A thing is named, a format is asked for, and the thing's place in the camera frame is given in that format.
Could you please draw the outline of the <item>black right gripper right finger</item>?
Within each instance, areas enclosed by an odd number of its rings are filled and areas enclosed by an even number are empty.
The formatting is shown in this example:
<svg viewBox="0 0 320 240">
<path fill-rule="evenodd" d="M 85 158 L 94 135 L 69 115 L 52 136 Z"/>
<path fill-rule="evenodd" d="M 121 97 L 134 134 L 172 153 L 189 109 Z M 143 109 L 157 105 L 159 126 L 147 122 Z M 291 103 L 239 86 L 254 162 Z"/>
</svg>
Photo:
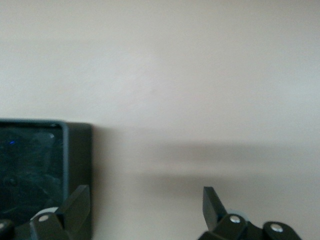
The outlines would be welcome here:
<svg viewBox="0 0 320 240">
<path fill-rule="evenodd" d="M 213 187 L 203 188 L 202 212 L 208 231 L 201 240 L 260 239 L 260 229 L 242 215 L 227 212 Z"/>
</svg>

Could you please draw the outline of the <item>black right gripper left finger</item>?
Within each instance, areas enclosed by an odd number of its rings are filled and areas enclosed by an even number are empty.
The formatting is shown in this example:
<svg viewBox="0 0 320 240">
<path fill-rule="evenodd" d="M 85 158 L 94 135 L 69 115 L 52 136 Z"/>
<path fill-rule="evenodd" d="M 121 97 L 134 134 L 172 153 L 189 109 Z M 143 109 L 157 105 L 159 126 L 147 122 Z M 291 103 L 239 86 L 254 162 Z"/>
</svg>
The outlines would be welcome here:
<svg viewBox="0 0 320 240">
<path fill-rule="evenodd" d="M 90 187 L 79 185 L 54 212 L 43 211 L 29 222 L 32 240 L 76 240 L 91 211 Z"/>
</svg>

